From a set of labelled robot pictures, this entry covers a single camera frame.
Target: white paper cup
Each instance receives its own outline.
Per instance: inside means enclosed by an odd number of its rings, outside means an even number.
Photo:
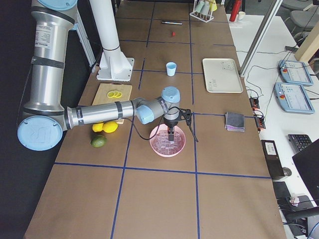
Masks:
[[[176,63],[174,63],[174,62],[168,62],[168,63],[166,64],[167,75],[168,75],[168,76],[173,76],[173,75],[175,75],[176,67],[177,67]]]
[[[246,13],[245,13],[244,11],[240,11],[240,12],[238,13],[238,18],[237,18],[237,20],[242,20],[242,19],[245,17],[245,15],[246,15]]]

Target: bowl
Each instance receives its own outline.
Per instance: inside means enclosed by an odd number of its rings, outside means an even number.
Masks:
[[[157,126],[151,131],[150,137],[152,137],[157,130]],[[178,155],[185,146],[185,134],[178,126],[174,127],[174,142],[168,140],[167,126],[161,124],[159,126],[156,136],[150,139],[152,149],[159,156],[162,157],[173,157]]]

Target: dish rack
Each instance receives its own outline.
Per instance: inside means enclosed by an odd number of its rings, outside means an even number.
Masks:
[[[209,22],[214,19],[213,10],[211,9],[211,4],[215,1],[211,0],[195,0],[193,11],[189,14],[203,22]]]

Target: marker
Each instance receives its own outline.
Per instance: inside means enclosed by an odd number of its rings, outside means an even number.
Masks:
[[[180,21],[161,21],[162,22],[162,24],[173,24],[173,25],[183,25],[183,23],[182,22],[180,22]]]

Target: black keyboard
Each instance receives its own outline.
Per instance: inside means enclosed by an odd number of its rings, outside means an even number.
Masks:
[[[288,137],[296,152],[300,152],[312,143],[306,134],[288,134]]]

